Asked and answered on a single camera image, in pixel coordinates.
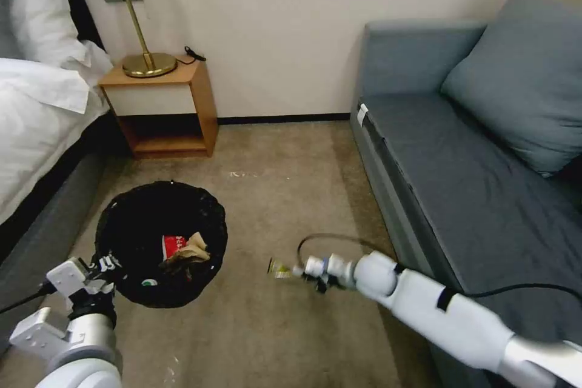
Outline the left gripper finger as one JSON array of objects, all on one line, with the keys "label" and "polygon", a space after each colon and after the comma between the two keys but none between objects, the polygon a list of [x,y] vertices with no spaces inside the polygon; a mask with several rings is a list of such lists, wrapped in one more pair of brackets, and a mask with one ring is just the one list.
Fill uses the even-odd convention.
[{"label": "left gripper finger", "polygon": [[88,280],[84,285],[84,290],[89,295],[109,294],[115,290],[115,284],[102,278]]},{"label": "left gripper finger", "polygon": [[120,273],[120,264],[117,259],[111,255],[98,257],[94,254],[89,264],[90,280],[114,280]]}]

